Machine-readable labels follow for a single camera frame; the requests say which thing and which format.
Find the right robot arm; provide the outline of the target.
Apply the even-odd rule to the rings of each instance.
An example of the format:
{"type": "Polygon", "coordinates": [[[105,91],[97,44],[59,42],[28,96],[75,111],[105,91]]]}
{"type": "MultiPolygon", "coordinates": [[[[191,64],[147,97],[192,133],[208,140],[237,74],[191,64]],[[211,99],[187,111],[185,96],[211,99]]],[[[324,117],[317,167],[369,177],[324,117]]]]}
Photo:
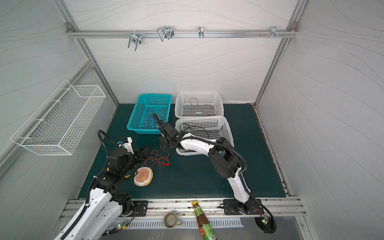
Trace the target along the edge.
{"type": "Polygon", "coordinates": [[[262,201],[252,195],[243,177],[248,164],[227,139],[220,137],[213,141],[186,131],[179,132],[170,123],[160,120],[157,114],[153,113],[152,116],[162,134],[160,143],[163,147],[194,151],[209,157],[216,172],[228,180],[240,212],[248,214],[254,204],[262,210],[267,209],[262,201]]]}

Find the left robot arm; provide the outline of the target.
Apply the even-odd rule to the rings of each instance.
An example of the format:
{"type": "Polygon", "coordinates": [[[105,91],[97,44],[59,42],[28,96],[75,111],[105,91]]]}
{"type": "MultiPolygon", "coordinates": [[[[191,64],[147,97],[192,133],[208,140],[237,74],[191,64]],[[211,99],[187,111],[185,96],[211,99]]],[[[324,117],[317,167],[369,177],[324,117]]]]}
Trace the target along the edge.
{"type": "Polygon", "coordinates": [[[116,148],[109,152],[104,142],[109,136],[102,130],[97,135],[106,152],[106,164],[94,177],[82,206],[57,235],[58,240],[98,240],[129,225],[124,222],[112,228],[116,218],[136,213],[131,195],[119,192],[119,187],[132,171],[138,170],[138,164],[149,158],[151,146],[141,146],[135,151],[132,138],[127,137],[115,142],[116,148]]]}

